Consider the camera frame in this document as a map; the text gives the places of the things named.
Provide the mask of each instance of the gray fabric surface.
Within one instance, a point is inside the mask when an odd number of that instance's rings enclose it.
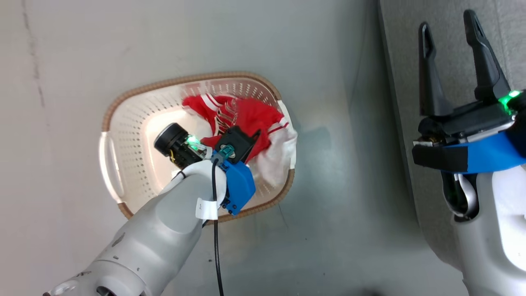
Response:
[[[404,1],[380,0],[391,90],[403,156],[412,187],[422,232],[435,254],[459,269],[450,224],[451,214],[443,201],[438,171],[415,166],[412,140],[419,134],[418,26],[427,21],[437,47],[436,63],[447,98],[456,106],[474,100],[477,84],[473,55],[466,43],[462,13],[473,9],[482,23],[495,55],[513,88],[526,87],[526,2],[496,1]]]

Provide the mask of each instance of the white plastic basket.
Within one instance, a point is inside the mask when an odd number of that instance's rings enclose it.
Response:
[[[259,75],[223,72],[166,80],[128,91],[108,108],[99,143],[99,161],[104,182],[126,218],[157,196],[177,168],[154,149],[157,135],[177,122],[199,139],[211,136],[207,121],[181,106],[188,95],[203,93],[253,97],[276,107],[290,122],[277,89]],[[256,193],[243,210],[232,216],[220,212],[220,221],[250,215],[276,205],[294,179],[295,156],[288,176],[278,186],[255,177]]]

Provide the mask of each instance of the floor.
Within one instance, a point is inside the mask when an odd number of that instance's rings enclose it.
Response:
[[[220,225],[226,295],[467,294],[416,222],[374,1],[0,5],[8,65],[0,89],[11,98],[0,123],[21,143],[4,147],[2,158],[12,173],[0,185],[20,198],[0,210],[0,222],[16,225],[0,233],[8,242],[0,265],[18,272],[2,274],[1,294],[48,290],[86,267],[125,222],[97,162],[102,116],[118,94],[228,70],[274,83],[299,140],[294,184],[280,206]],[[212,241],[206,227],[163,296],[218,295]],[[19,275],[28,270],[24,285]]]

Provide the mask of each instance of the basket rim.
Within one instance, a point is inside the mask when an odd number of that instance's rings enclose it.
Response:
[[[202,80],[225,79],[225,78],[248,78],[251,80],[255,80],[261,83],[262,85],[264,85],[266,88],[268,88],[270,92],[272,93],[272,95],[276,98],[276,100],[281,101],[281,94],[278,92],[277,88],[270,81],[268,81],[266,78],[258,74],[254,74],[251,72],[229,71],[229,72],[216,72],[216,73],[199,74],[199,75],[184,76],[184,77],[179,77],[179,78],[172,78],[172,79],[167,79],[167,80],[143,85],[143,86],[134,88],[132,90],[129,90],[127,92],[124,92],[123,94],[118,96],[115,100],[113,100],[111,105],[108,107],[106,113],[104,114],[103,123],[102,123],[102,132],[109,132],[110,122],[112,120],[113,114],[123,102],[125,102],[127,99],[133,96],[143,94],[149,91],[157,90],[159,88],[174,86],[178,84],[198,82]],[[294,181],[294,174],[295,174],[295,169],[290,169],[287,175],[287,180],[285,181],[285,184],[283,185],[283,188],[270,201],[265,202],[263,204],[260,204],[250,209],[242,210],[236,216],[222,215],[219,217],[218,221],[225,222],[225,221],[230,221],[230,220],[234,220],[237,218],[242,218],[242,217],[266,210],[274,205],[277,205],[281,200],[285,198],[285,195],[287,195],[290,188],[292,187],[292,182]],[[126,217],[127,219],[131,219],[133,217],[134,214],[129,209],[129,207],[126,205],[126,202],[118,203],[117,206],[119,207],[124,217]]]

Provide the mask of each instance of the black cable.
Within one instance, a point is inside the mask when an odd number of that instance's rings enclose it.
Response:
[[[217,191],[216,191],[216,166],[219,160],[214,160],[212,164],[212,196],[214,201],[217,201]],[[221,267],[219,266],[219,243],[218,243],[218,228],[217,220],[214,220],[214,251],[216,254],[216,273],[217,273],[217,285],[219,286],[219,295],[225,296],[223,293],[223,281],[221,280]]]

